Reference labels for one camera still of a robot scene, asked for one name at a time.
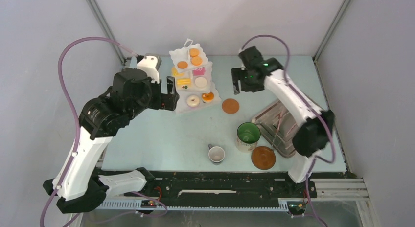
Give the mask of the small wooden coaster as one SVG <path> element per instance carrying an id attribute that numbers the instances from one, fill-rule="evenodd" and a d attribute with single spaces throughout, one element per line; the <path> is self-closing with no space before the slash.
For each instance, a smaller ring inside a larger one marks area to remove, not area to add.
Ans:
<path id="1" fill-rule="evenodd" d="M 239 102 L 233 98 L 228 98 L 222 103 L 222 110 L 227 114 L 234 114 L 240 109 Z"/>

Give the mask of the large wooden coaster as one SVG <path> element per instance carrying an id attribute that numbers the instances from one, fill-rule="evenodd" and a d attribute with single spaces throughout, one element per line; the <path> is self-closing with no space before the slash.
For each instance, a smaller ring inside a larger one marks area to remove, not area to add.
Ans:
<path id="1" fill-rule="evenodd" d="M 267 146 L 258 146 L 251 153 L 253 165 L 260 170 L 269 170 L 276 163 L 274 151 Z"/>

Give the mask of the round biscuit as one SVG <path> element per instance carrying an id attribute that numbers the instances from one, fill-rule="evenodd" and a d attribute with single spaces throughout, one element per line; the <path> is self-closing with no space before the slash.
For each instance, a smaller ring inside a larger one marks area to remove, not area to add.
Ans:
<path id="1" fill-rule="evenodd" d="M 200 51 L 198 48 L 190 48 L 189 49 L 189 55 L 190 57 L 196 57 L 200 54 Z"/>
<path id="2" fill-rule="evenodd" d="M 177 63 L 177 67 L 180 69 L 186 69 L 188 67 L 188 63 L 186 61 L 180 61 Z"/>
<path id="3" fill-rule="evenodd" d="M 199 66 L 202 64 L 203 59 L 200 56 L 194 56 L 191 58 L 190 61 L 194 66 Z"/>

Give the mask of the orange glazed donut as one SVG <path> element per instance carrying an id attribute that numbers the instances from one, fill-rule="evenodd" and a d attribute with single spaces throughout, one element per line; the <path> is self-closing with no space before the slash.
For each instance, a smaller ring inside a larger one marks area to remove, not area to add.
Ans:
<path id="1" fill-rule="evenodd" d="M 201 99 L 204 103 L 210 103 L 214 100 L 215 95 L 213 92 L 209 92 L 209 93 L 202 93 L 201 95 Z"/>

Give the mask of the yellow layered cake slice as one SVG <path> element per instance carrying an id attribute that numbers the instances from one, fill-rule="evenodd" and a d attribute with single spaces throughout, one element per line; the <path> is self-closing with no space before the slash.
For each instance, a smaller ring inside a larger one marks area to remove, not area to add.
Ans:
<path id="1" fill-rule="evenodd" d="M 188 89 L 191 87 L 191 79 L 190 78 L 181 78 L 176 81 L 176 85 L 179 89 Z"/>

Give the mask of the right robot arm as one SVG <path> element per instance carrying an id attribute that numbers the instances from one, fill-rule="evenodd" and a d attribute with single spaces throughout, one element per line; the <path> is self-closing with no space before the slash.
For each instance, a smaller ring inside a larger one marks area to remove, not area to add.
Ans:
<path id="1" fill-rule="evenodd" d="M 253 64 L 246 62 L 243 67 L 232 68 L 231 77 L 235 94 L 269 90 L 295 120 L 299 128 L 292 138 L 296 154 L 288 170 L 291 179 L 285 182 L 284 189 L 289 196 L 298 196 L 304 191 L 303 181 L 310 177 L 315 160 L 328 144 L 332 158 L 326 162 L 335 161 L 333 111 L 323 110 L 301 92 L 275 58 Z"/>

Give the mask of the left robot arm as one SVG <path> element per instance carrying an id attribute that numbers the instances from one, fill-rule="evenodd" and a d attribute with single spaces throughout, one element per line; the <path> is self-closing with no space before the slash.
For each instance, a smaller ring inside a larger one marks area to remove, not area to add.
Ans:
<path id="1" fill-rule="evenodd" d="M 143 70 L 126 68 L 114 75 L 113 84 L 83 107 L 78 118 L 78 137 L 65 166 L 54 179 L 43 184 L 51 196 L 58 196 L 57 207 L 64 213 L 85 213 L 99 207 L 107 197 L 154 192 L 154 176 L 145 168 L 116 175 L 96 175 L 98 159 L 119 129 L 146 109 L 176 108 L 179 95 L 176 81 L 167 77 L 167 93 Z"/>

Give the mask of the small white grey cup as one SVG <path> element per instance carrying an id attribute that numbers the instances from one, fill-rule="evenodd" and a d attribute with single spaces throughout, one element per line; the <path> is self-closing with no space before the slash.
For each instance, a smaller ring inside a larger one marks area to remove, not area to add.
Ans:
<path id="1" fill-rule="evenodd" d="M 222 147 L 209 144 L 208 149 L 208 158 L 213 164 L 219 165 L 224 161 L 226 152 Z"/>

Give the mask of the white glazed donut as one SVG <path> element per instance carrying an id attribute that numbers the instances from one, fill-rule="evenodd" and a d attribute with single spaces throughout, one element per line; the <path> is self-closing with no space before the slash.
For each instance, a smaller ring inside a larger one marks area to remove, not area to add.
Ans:
<path id="1" fill-rule="evenodd" d="M 186 99 L 186 104 L 191 108 L 195 108 L 199 106 L 200 101 L 199 96 L 193 94 Z"/>

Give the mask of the pink-tipped metal tongs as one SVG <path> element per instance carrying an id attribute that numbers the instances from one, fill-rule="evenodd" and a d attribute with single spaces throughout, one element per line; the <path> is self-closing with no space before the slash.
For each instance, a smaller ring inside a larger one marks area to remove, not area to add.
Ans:
<path id="1" fill-rule="evenodd" d="M 275 136 L 272 145 L 275 149 L 287 149 L 291 145 L 291 139 L 297 130 L 297 123 L 287 110 L 277 114 L 275 123 Z"/>

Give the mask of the white round cream cake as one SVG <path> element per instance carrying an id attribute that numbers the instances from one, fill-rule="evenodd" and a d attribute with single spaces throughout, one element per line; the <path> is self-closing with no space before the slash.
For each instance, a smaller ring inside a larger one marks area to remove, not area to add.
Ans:
<path id="1" fill-rule="evenodd" d="M 197 77 L 194 79 L 194 84 L 198 88 L 205 88 L 206 85 L 208 84 L 208 81 L 204 77 Z"/>

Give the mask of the yellow swirl roll cake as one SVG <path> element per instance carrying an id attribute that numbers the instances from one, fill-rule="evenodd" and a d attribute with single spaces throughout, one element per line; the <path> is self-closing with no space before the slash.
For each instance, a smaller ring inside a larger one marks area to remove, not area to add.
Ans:
<path id="1" fill-rule="evenodd" d="M 175 66 L 172 67 L 172 76 L 176 78 L 184 77 L 184 73 L 179 73 Z"/>

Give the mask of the large floral green-inside mug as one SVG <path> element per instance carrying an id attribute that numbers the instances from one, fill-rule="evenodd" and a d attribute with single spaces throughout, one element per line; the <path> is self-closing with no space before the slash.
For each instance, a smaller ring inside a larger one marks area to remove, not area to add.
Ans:
<path id="1" fill-rule="evenodd" d="M 257 147 L 260 138 L 261 132 L 256 124 L 242 123 L 236 131 L 236 148 L 243 153 L 251 152 Z"/>

